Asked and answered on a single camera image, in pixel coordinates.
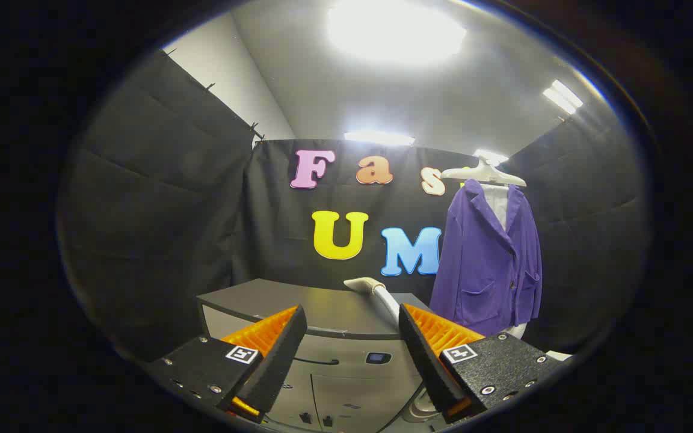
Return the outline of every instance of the foam letter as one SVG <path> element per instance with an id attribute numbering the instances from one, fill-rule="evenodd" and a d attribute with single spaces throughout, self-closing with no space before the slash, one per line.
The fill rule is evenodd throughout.
<path id="1" fill-rule="evenodd" d="M 390 162 L 383 156 L 366 156 L 357 165 L 363 167 L 357 170 L 357 181 L 360 183 L 390 183 L 392 181 Z"/>
<path id="2" fill-rule="evenodd" d="M 445 183 L 440 180 L 440 170 L 432 167 L 421 169 L 421 188 L 429 195 L 445 194 Z"/>
<path id="3" fill-rule="evenodd" d="M 291 181 L 292 188 L 313 189 L 317 182 L 312 179 L 312 173 L 317 175 L 317 179 L 322 179 L 325 176 L 325 161 L 336 160 L 336 154 L 332 150 L 299 150 L 296 154 L 299 157 L 299 165 L 296 168 L 296 178 Z M 314 164 L 317 158 L 324 158 L 325 161 Z"/>
<path id="4" fill-rule="evenodd" d="M 437 254 L 437 238 L 442 232 L 437 227 L 424 227 L 416 238 L 416 244 L 412 246 L 408 236 L 401 228 L 390 227 L 381 231 L 381 235 L 387 239 L 387 266 L 381 269 L 382 275 L 399 275 L 402 269 L 397 265 L 397 257 L 408 274 L 412 274 L 419 266 L 419 274 L 437 274 L 440 257 Z"/>
<path id="5" fill-rule="evenodd" d="M 319 210 L 312 213 L 314 220 L 314 250 L 327 259 L 346 260 L 355 257 L 363 249 L 363 223 L 368 221 L 368 214 L 349 212 L 346 219 L 351 222 L 349 245 L 337 247 L 333 245 L 333 223 L 339 219 L 339 214 L 329 210 Z"/>

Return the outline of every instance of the countertop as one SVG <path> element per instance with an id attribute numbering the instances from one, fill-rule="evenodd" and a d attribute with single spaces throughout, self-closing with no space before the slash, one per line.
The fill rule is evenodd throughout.
<path id="1" fill-rule="evenodd" d="M 412 293 L 391 293 L 399 304 L 429 311 Z M 256 279 L 197 297 L 201 304 L 247 321 L 260 321 L 300 304 L 309 329 L 322 337 L 397 340 L 387 308 L 376 296 Z"/>

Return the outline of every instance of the white wall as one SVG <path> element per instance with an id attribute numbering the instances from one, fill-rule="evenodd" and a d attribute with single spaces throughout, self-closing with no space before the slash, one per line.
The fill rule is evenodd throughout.
<path id="1" fill-rule="evenodd" d="M 283 110 L 266 85 L 234 25 L 230 13 L 193 28 L 162 47 L 185 71 L 204 86 L 215 83 L 218 96 L 248 125 L 258 121 L 256 131 L 265 140 L 296 138 Z"/>

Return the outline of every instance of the ceiling light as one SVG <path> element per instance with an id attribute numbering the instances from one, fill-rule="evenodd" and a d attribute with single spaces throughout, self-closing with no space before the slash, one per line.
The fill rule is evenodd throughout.
<path id="1" fill-rule="evenodd" d="M 509 158 L 504 155 L 499 155 L 498 153 L 489 152 L 487 150 L 478 149 L 475 151 L 474 156 L 483 156 L 489 165 L 497 167 L 497 165 L 502 164 Z"/>
<path id="2" fill-rule="evenodd" d="M 547 90 L 542 91 L 542 94 L 547 96 L 550 101 L 558 104 L 558 107 L 561 107 L 568 114 L 574 114 L 574 112 L 577 111 L 577 109 L 569 101 L 566 101 L 563 95 L 561 95 L 560 91 L 555 90 L 554 88 L 548 88 Z"/>
<path id="3" fill-rule="evenodd" d="M 574 104 L 575 107 L 579 108 L 582 106 L 582 100 L 574 95 L 574 91 L 570 91 L 569 88 L 567 88 L 562 82 L 555 80 L 552 82 L 552 86 L 555 88 L 555 90 L 560 91 L 561 95 L 563 95 L 567 101 Z"/>
<path id="4" fill-rule="evenodd" d="M 404 0 L 344 0 L 328 11 L 330 41 L 369 60 L 439 61 L 459 52 L 465 33 L 440 12 Z"/>
<path id="5" fill-rule="evenodd" d="M 344 132 L 344 139 L 354 141 L 368 141 L 371 143 L 387 144 L 390 146 L 410 146 L 416 140 L 413 137 L 402 134 L 389 134 L 380 131 L 354 131 Z"/>

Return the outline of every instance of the purple blazer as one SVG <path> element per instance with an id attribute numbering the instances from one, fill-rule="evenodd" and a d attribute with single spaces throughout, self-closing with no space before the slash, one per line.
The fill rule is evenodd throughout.
<path id="1" fill-rule="evenodd" d="M 505 232 L 481 184 L 465 181 L 448 208 L 431 310 L 489 336 L 538 317 L 541 280 L 539 236 L 525 195 L 509 187 Z"/>

